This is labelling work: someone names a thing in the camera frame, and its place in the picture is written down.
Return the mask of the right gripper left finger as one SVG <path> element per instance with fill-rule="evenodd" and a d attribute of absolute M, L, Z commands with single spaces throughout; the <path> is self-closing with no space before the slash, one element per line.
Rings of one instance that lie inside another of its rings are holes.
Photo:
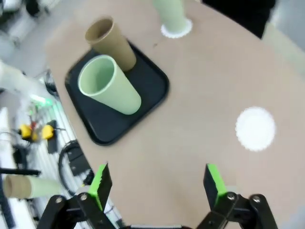
<path fill-rule="evenodd" d="M 81 187 L 70 199 L 54 195 L 41 217 L 42 229 L 73 229 L 87 222 L 93 229 L 114 229 L 104 213 L 112 187 L 108 164 L 100 165 L 90 186 Z"/>

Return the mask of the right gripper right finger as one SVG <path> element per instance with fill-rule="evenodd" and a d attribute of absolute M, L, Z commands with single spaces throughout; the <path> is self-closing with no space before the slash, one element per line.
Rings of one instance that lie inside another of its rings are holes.
<path fill-rule="evenodd" d="M 203 186 L 210 212 L 198 229 L 224 229 L 229 222 L 238 223 L 242 229 L 278 228 L 266 197 L 253 194 L 244 198 L 228 191 L 216 165 L 206 164 Z"/>

